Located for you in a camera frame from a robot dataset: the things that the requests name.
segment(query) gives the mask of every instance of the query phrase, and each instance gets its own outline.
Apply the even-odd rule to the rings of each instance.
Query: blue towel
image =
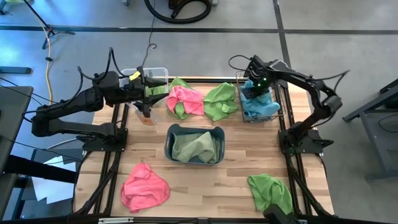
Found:
[[[253,82],[248,80],[244,83],[241,89],[253,87]],[[270,92],[258,96],[253,99],[246,99],[241,91],[241,101],[243,113],[248,118],[257,118],[263,116],[272,116],[280,109],[280,105],[272,102],[271,88]]]

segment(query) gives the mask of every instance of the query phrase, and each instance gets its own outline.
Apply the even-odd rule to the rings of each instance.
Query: pink cloth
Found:
[[[199,91],[182,86],[173,87],[167,99],[167,106],[174,113],[175,105],[182,101],[186,114],[204,115],[203,96]]]
[[[148,164],[137,164],[122,185],[122,203],[137,213],[165,202],[170,196],[169,185],[157,176]]]

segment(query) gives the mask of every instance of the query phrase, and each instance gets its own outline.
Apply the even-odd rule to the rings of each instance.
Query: vacuum hose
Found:
[[[181,9],[186,4],[188,4],[190,2],[193,2],[193,1],[203,2],[206,5],[206,10],[202,14],[200,14],[199,16],[195,16],[195,17],[188,18],[188,19],[176,19],[176,16],[179,14]],[[171,24],[190,24],[190,23],[193,23],[193,22],[198,22],[198,21],[204,19],[210,13],[210,10],[211,10],[211,3],[209,2],[209,0],[183,0],[173,10],[171,18],[168,18],[168,17],[165,17],[163,15],[160,15],[157,11],[155,11],[155,9],[150,4],[149,0],[144,0],[144,2],[145,2],[145,5],[147,6],[148,10],[150,11],[150,13],[152,13],[152,15],[154,15],[156,18],[160,19],[163,22],[168,22],[168,23],[171,23]]]

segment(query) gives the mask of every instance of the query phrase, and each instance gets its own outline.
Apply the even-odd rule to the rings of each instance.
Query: concrete floor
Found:
[[[167,4],[157,0],[157,8],[169,14]],[[272,0],[219,0],[205,20],[196,24],[176,26],[155,22],[155,27],[195,28],[256,28],[276,29]],[[32,4],[50,24],[58,26],[150,27],[152,16],[142,1],[132,1],[127,8],[119,1],[69,0],[36,1]],[[280,0],[285,29],[398,29],[398,2],[395,0]],[[181,16],[203,9],[191,3]],[[1,25],[37,26],[37,21],[25,5],[9,8],[13,16],[0,16]],[[137,32],[77,32],[60,34],[52,40],[50,72],[54,100],[69,98],[77,88],[80,65],[87,74],[105,69],[108,47],[113,47],[121,68],[135,68],[142,63],[149,33]],[[396,35],[294,35],[287,34],[287,49],[292,67],[317,78],[325,78],[350,69],[338,87],[343,107],[329,123],[320,126],[321,136],[334,139],[325,149],[328,183],[335,213],[345,218],[397,223],[398,180],[380,180],[369,184],[366,174],[379,170],[370,142],[360,120],[350,124],[340,118],[377,96],[380,88],[395,80],[398,39]],[[31,85],[35,93],[48,96],[45,84],[46,50],[41,50],[43,32],[0,31],[0,63],[8,66],[31,67],[31,75],[1,75],[19,85]],[[147,67],[166,67],[173,76],[234,76],[228,59],[236,54],[257,54],[263,60],[282,58],[278,34],[156,32],[152,42],[158,47],[150,50]],[[247,62],[237,61],[244,67]],[[328,80],[334,85],[336,80]],[[83,88],[90,86],[85,80]],[[37,104],[31,102],[29,109]],[[70,121],[90,123],[92,113],[78,113]],[[56,135],[35,138],[30,124],[22,125],[17,140],[37,147],[48,147],[71,138]],[[14,146],[13,154],[30,157],[31,150]],[[24,210],[26,218],[68,213],[68,202],[42,205],[47,212],[38,215],[37,202]]]

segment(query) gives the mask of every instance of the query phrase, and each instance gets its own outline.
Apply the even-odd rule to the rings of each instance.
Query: wire basket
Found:
[[[242,117],[243,117],[243,122],[245,123],[259,123],[259,122],[265,122],[265,121],[272,121],[275,118],[278,118],[279,116],[284,116],[286,109],[285,109],[285,104],[284,101],[281,100],[280,102],[280,109],[279,111],[282,111],[281,114],[276,111],[273,115],[271,116],[249,116],[248,112],[244,110],[243,104],[242,104],[242,95],[241,94],[241,87],[243,86],[242,81],[246,80],[243,77],[244,72],[236,72],[236,88],[238,89],[238,95],[239,95],[239,102],[241,104],[241,110],[242,110]],[[279,88],[278,83],[273,83],[270,87],[270,93],[271,93],[271,100],[272,102],[277,102],[276,100],[276,95],[275,95],[275,88]]]

